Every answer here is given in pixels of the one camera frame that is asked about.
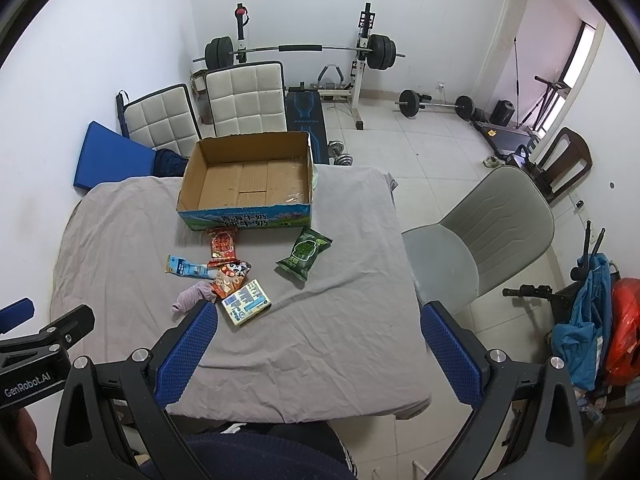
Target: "cable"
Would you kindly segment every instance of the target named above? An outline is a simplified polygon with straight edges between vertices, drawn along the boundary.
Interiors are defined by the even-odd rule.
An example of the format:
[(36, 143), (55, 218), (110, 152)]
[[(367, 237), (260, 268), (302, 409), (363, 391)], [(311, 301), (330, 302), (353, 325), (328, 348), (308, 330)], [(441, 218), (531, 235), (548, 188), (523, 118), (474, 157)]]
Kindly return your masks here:
[(516, 124), (520, 122), (520, 75), (518, 74), (518, 45), (513, 38), (513, 49), (516, 53)]

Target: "chair backrest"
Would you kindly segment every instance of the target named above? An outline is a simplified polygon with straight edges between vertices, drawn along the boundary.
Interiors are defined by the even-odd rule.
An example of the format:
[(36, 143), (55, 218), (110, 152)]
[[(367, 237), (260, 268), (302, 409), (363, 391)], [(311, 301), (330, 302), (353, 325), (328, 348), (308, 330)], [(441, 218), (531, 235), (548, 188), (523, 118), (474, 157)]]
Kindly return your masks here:
[(563, 137), (569, 142), (569, 145), (545, 170), (546, 178), (548, 179), (549, 185), (553, 186), (553, 183), (555, 181), (562, 178), (570, 169), (575, 168), (581, 160), (584, 161), (585, 167), (582, 168), (577, 174), (572, 176), (571, 179), (569, 179), (567, 182), (562, 184), (562, 186), (560, 186), (554, 192), (553, 200), (558, 198), (573, 184), (584, 177), (593, 166), (591, 152), (589, 151), (589, 147), (587, 146), (586, 141), (580, 134), (565, 127), (556, 135), (554, 140), (551, 142), (551, 145), (548, 147), (548, 150), (546, 150), (545, 154), (540, 159), (538, 165), (541, 168), (544, 167), (545, 163), (549, 160), (549, 157), (558, 146), (558, 142), (560, 142), (560, 139), (562, 139)]
[(129, 138), (154, 150), (167, 148), (190, 156), (201, 139), (185, 84), (163, 88), (126, 104), (124, 118)]
[(479, 296), (532, 264), (554, 237), (554, 218), (544, 197), (523, 171), (511, 166), (493, 170), (440, 224), (471, 252)]
[(287, 131), (279, 61), (212, 70), (206, 83), (217, 137)]

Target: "barbell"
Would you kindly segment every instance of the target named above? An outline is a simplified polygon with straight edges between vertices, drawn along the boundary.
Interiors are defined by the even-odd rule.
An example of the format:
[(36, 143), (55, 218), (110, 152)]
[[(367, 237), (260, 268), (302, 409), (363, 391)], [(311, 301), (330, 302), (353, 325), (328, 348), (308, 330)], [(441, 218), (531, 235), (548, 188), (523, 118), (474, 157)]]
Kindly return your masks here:
[(266, 52), (277, 50), (279, 52), (300, 52), (322, 50), (353, 50), (354, 52), (366, 52), (367, 65), (375, 70), (386, 70), (393, 66), (396, 57), (405, 57), (404, 54), (396, 52), (396, 44), (388, 36), (371, 34), (367, 43), (367, 48), (359, 46), (326, 46), (321, 44), (289, 44), (278, 46), (261, 46), (258, 48), (247, 48), (244, 50), (234, 50), (233, 43), (229, 36), (224, 38), (214, 38), (204, 49), (204, 57), (194, 59), (193, 62), (204, 61), (207, 70), (227, 68), (234, 63), (234, 55), (247, 54), (249, 52)]
[(473, 99), (466, 95), (461, 95), (456, 99), (454, 105), (442, 105), (438, 103), (423, 103), (422, 101), (431, 101), (431, 96), (426, 94), (418, 94), (413, 90), (404, 90), (400, 94), (399, 101), (396, 104), (399, 105), (402, 115), (405, 117), (413, 117), (418, 113), (418, 110), (424, 110), (427, 106), (439, 106), (443, 108), (455, 108), (456, 113), (461, 119), (470, 121), (474, 114), (476, 107), (474, 106)]

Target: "orange bag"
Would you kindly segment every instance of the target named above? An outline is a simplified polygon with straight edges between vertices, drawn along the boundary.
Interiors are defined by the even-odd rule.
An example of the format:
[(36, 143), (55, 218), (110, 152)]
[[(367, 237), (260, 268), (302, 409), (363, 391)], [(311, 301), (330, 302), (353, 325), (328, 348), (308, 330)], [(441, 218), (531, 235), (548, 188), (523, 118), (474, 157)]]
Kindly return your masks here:
[(605, 363), (606, 381), (624, 386), (640, 375), (640, 280), (622, 278), (611, 295), (613, 338)]

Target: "gray bed sheet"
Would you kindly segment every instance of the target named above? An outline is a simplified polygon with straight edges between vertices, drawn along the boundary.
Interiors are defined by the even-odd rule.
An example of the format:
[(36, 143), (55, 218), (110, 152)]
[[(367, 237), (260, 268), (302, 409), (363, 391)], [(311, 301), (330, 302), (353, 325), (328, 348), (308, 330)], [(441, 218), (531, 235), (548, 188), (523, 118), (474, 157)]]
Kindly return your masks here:
[[(299, 228), (241, 230), (273, 306), (218, 331), (170, 413), (238, 422), (305, 422), (410, 413), (428, 405), (427, 355), (389, 190), (373, 168), (318, 166), (312, 227), (334, 240), (302, 283), (276, 268)], [(95, 329), (72, 357), (122, 360), (180, 321), (171, 305), (195, 283), (164, 272), (168, 254), (205, 263), (209, 240), (175, 212), (180, 178), (100, 184), (78, 204), (54, 269), (51, 319), (78, 304)]]

